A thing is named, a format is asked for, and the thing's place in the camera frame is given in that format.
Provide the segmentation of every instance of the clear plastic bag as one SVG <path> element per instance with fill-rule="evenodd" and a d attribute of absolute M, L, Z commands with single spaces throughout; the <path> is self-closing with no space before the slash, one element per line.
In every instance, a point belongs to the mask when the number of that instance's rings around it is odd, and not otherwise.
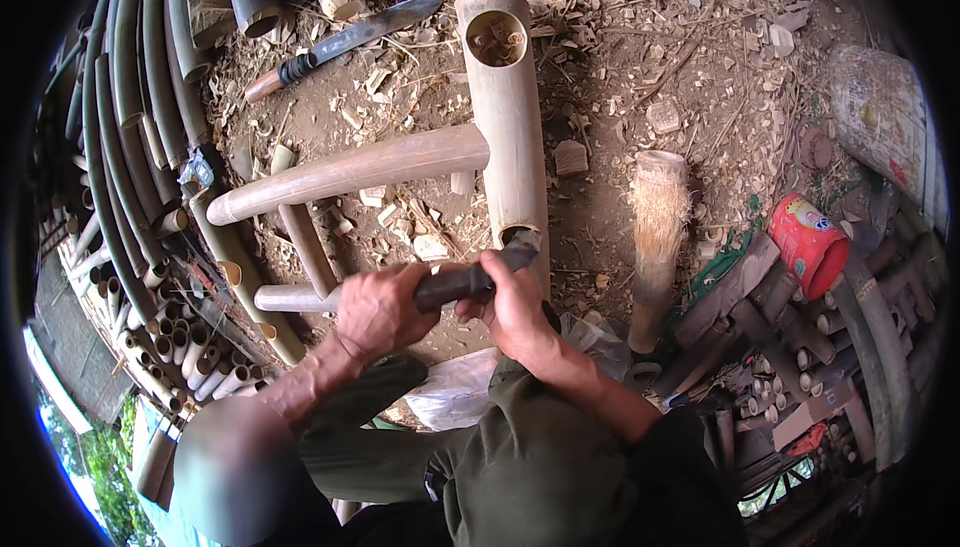
<path fill-rule="evenodd" d="M 578 351 L 591 356 L 608 376 L 618 383 L 630 369 L 630 347 L 614 334 L 603 315 L 595 311 L 584 317 L 564 313 L 559 317 L 560 334 Z"/>
<path fill-rule="evenodd" d="M 496 347 L 442 361 L 429 369 L 422 385 L 405 395 L 407 405 L 435 431 L 472 426 L 494 404 L 487 387 L 498 361 Z"/>

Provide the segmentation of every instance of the bamboo mallet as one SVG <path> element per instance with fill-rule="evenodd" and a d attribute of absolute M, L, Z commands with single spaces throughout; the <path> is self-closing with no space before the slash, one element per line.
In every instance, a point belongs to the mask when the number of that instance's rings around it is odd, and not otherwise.
<path fill-rule="evenodd" d="M 690 217 L 688 168 L 682 156 L 645 151 L 636 157 L 633 208 L 636 264 L 627 343 L 638 353 L 657 346 L 657 329 L 673 301 L 677 253 Z"/>

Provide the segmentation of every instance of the red bucket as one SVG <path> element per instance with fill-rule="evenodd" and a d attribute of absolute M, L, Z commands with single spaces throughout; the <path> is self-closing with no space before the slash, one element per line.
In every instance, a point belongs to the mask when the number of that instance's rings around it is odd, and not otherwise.
<path fill-rule="evenodd" d="M 798 194 L 776 205 L 770 234 L 811 301 L 827 292 L 847 263 L 850 239 Z"/>

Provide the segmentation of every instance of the red object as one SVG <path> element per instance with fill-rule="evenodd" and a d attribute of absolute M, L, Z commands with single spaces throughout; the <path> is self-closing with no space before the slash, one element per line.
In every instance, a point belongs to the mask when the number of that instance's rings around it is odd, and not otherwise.
<path fill-rule="evenodd" d="M 850 253 L 847 235 L 798 194 L 788 194 L 776 205 L 770 235 L 811 301 L 827 292 Z"/>
<path fill-rule="evenodd" d="M 827 431 L 827 424 L 823 422 L 810 429 L 806 436 L 797 441 L 797 444 L 787 449 L 787 454 L 793 457 L 806 455 L 820 446 L 820 441 L 824 439 L 824 433 Z"/>

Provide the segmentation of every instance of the person's right hand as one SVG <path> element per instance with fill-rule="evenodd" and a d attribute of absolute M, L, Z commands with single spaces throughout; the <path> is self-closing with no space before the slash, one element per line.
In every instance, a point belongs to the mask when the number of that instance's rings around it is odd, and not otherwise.
<path fill-rule="evenodd" d="M 483 320 L 496 346 L 528 369 L 532 363 L 553 355 L 560 336 L 544 315 L 533 273 L 527 268 L 511 272 L 493 251 L 480 253 L 480 265 L 496 284 L 496 294 L 491 303 L 459 301 L 454 312 L 460 321 L 474 317 Z"/>

